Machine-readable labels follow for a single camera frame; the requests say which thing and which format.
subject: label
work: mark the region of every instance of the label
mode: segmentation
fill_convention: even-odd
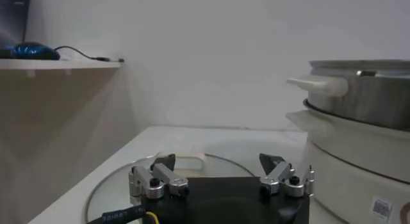
[[[382,221],[387,222],[389,220],[393,205],[379,197],[373,197],[370,214],[379,218]]]

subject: white countertop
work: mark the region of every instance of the white countertop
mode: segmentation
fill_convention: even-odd
[[[158,152],[187,152],[192,150],[215,153],[232,158],[232,148],[249,153],[264,153],[272,148],[291,163],[302,159],[306,135],[299,132],[268,132],[229,129],[193,129],[184,127],[150,127],[111,156],[102,165],[60,197],[29,224],[84,223],[85,202],[92,190],[117,168]],[[258,144],[258,151],[252,145]],[[316,202],[311,204],[310,223],[339,224]]]

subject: wall shelf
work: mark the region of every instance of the wall shelf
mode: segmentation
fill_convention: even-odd
[[[36,70],[64,70],[71,75],[73,69],[120,68],[122,63],[92,60],[8,60],[0,59],[0,70],[27,70],[29,77],[35,77]]]

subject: screw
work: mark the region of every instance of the screw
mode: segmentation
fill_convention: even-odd
[[[149,180],[149,186],[152,188],[160,186],[161,181],[158,178],[153,178]]]
[[[293,177],[289,178],[289,183],[291,185],[296,186],[296,185],[299,184],[299,182],[300,182],[300,179],[297,176],[293,176]]]

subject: black platform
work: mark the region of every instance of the black platform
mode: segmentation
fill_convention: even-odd
[[[263,198],[259,177],[188,178],[190,195],[143,199],[161,224],[308,224],[309,197],[277,195]],[[144,224],[152,220],[145,218]]]

